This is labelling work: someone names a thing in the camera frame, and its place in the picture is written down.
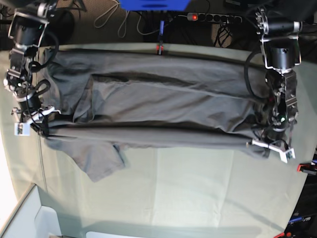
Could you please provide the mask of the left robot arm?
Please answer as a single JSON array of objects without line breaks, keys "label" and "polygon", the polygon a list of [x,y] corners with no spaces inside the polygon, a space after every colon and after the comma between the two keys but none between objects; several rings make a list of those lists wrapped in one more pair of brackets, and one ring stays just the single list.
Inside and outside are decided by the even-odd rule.
[{"label": "left robot arm", "polygon": [[[302,23],[289,20],[264,5],[255,8],[255,21],[260,49],[248,56],[244,76],[247,90],[264,104],[264,115],[267,118],[260,137],[253,139],[251,144],[278,153],[280,160],[287,163],[296,157],[291,146],[298,116],[297,75],[294,67],[301,64],[299,34]],[[265,82],[269,87],[267,98],[255,95],[249,81],[248,67],[256,54],[262,54],[266,68]]]}]

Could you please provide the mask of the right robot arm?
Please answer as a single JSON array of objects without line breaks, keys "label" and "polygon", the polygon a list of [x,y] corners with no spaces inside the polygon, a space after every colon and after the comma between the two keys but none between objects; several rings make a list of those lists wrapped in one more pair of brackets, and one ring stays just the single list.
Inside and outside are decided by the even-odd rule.
[{"label": "right robot arm", "polygon": [[[13,108],[15,116],[14,134],[28,136],[31,130],[46,137],[49,134],[48,116],[55,112],[55,107],[44,107],[40,97],[50,90],[51,84],[43,79],[33,84],[34,73],[47,67],[55,58],[59,49],[57,36],[47,29],[54,16],[57,1],[30,0],[16,6],[11,22],[8,38],[14,42],[9,53],[9,69],[3,80],[4,88],[13,93],[19,107]],[[44,36],[54,41],[54,49],[50,58],[40,64],[35,60]]]}]

